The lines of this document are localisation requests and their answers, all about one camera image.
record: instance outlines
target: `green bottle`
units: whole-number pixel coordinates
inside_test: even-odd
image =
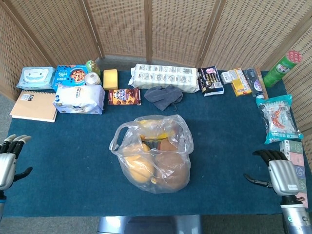
[[[292,68],[294,68],[302,60],[299,51],[290,50],[286,55],[277,62],[277,64],[263,78],[266,87],[272,87],[280,81]]]

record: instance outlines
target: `brown notebook cover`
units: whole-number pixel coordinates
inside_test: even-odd
[[[23,90],[10,115],[12,118],[23,118],[54,122],[57,110],[52,104],[55,93]]]

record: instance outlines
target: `cookie package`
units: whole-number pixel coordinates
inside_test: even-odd
[[[88,73],[85,65],[59,65],[55,71],[53,89],[56,91],[59,85],[79,86],[85,85],[84,77]]]
[[[135,89],[112,89],[108,91],[109,105],[141,105],[141,94]]]

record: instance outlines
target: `robotic hand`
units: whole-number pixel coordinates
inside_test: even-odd
[[[258,150],[253,155],[261,156],[268,165],[272,182],[255,180],[248,174],[244,177],[251,183],[273,188],[282,197],[280,206],[283,211],[284,232],[287,234],[312,234],[309,214],[296,194],[299,192],[299,180],[293,163],[280,151]]]
[[[15,174],[16,162],[19,158],[23,145],[31,139],[30,136],[15,134],[6,138],[0,145],[0,222],[3,215],[3,209],[6,202],[4,191],[10,188],[13,182],[28,176],[32,167],[28,167],[23,173]]]

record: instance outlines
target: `woven panel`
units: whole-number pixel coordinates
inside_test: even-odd
[[[292,110],[298,127],[312,128],[312,26],[292,49],[303,55],[303,61],[284,78],[288,93],[293,96]]]
[[[0,89],[6,96],[16,100],[20,89],[15,86],[20,79],[22,68],[48,64],[2,7],[0,7],[0,41]]]
[[[146,56],[144,0],[87,0],[105,54]]]
[[[203,67],[262,66],[310,5],[311,0],[228,0]]]
[[[11,0],[55,64],[84,64],[98,57],[77,0]]]
[[[153,0],[153,58],[195,66],[215,0]]]
[[[312,171],[312,134],[304,136],[302,144],[307,155],[310,170]]]

